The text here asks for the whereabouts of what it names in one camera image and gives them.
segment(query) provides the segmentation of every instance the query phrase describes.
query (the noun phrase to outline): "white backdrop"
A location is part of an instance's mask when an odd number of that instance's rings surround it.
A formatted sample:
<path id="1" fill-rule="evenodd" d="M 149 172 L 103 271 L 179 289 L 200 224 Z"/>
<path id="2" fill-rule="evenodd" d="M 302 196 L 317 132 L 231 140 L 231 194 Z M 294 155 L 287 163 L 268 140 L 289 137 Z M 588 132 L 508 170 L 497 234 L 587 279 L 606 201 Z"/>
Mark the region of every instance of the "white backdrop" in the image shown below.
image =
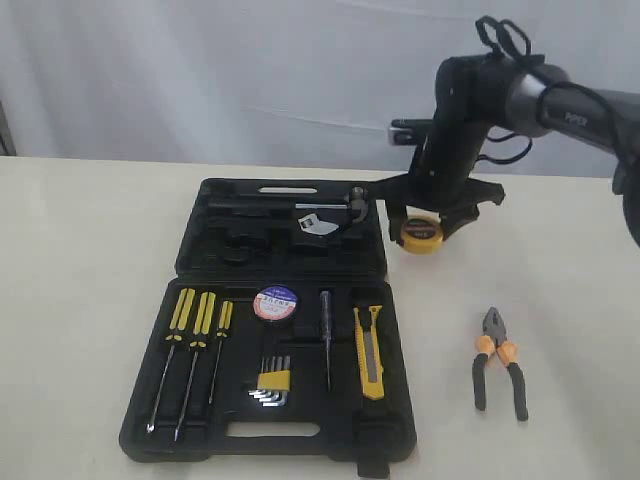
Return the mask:
<path id="1" fill-rule="evenodd" d="M 0 98 L 22 155 L 399 170 L 388 121 L 430 116 L 485 13 L 574 81 L 640 92 L 637 0 L 0 0 Z M 551 135 L 500 170 L 614 165 Z"/>

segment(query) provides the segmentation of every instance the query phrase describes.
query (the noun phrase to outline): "pliers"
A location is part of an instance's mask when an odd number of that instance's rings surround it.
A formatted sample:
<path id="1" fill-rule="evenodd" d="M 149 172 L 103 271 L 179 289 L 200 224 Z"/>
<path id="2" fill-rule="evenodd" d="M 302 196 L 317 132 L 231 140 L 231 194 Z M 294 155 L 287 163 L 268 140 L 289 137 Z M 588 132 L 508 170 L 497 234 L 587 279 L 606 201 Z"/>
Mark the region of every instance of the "pliers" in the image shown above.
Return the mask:
<path id="1" fill-rule="evenodd" d="M 529 419 L 527 411 L 527 400 L 525 397 L 524 375 L 518 365 L 516 354 L 518 346 L 507 340 L 507 329 L 504 326 L 502 317 L 498 309 L 491 307 L 482 321 L 482 332 L 484 335 L 476 339 L 476 349 L 478 355 L 473 361 L 473 393 L 475 395 L 476 408 L 482 412 L 487 408 L 487 397 L 484 385 L 484 367 L 489 357 L 498 353 L 500 361 L 507 367 L 513 384 L 513 403 L 515 405 L 516 417 L 519 421 L 525 422 Z"/>

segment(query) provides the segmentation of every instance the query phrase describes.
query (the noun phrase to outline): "yellow tape measure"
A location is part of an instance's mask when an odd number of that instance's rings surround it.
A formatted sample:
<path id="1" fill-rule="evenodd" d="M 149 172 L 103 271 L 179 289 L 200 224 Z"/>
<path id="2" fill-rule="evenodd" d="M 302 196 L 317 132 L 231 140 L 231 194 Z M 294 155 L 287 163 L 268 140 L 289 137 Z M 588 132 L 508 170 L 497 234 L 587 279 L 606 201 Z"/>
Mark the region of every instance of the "yellow tape measure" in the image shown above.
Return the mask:
<path id="1" fill-rule="evenodd" d="M 410 217 L 402 224 L 400 238 L 410 253 L 433 253 L 442 246 L 444 235 L 440 223 L 430 217 Z"/>

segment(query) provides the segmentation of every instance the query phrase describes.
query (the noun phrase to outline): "table surface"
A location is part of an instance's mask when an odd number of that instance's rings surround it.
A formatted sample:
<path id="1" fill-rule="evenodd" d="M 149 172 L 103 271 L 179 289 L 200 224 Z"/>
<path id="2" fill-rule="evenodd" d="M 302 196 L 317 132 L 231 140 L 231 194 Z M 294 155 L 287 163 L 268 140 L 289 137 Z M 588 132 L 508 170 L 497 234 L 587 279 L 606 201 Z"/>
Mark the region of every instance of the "table surface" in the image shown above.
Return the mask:
<path id="1" fill-rule="evenodd" d="M 355 478 L 316 457 L 138 464 L 118 432 L 200 181 L 377 179 L 389 172 L 6 158 L 0 265 L 0 471 L 7 479 Z M 605 179 L 483 176 L 501 207 L 437 254 L 385 239 L 418 446 L 392 477 L 635 478 L 640 252 Z M 381 211 L 386 232 L 386 218 Z M 474 339 L 499 307 L 520 345 L 530 420 Z"/>

